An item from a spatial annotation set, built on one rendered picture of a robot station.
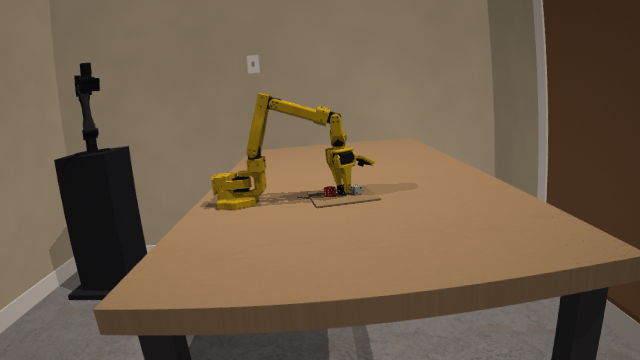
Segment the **red die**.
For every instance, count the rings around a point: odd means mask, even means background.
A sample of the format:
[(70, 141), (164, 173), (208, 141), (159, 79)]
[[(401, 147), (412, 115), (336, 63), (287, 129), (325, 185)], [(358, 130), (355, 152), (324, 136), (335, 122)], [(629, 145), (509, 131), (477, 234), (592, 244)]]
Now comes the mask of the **red die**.
[(328, 186), (324, 188), (324, 196), (332, 197), (336, 195), (336, 188), (333, 186)]

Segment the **white die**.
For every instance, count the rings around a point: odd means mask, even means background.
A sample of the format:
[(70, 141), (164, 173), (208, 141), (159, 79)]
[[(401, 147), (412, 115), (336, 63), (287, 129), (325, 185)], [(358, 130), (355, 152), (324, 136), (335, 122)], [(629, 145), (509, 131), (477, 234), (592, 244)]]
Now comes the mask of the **white die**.
[(351, 194), (353, 195), (363, 194), (362, 185), (359, 185), (359, 184), (351, 185)]

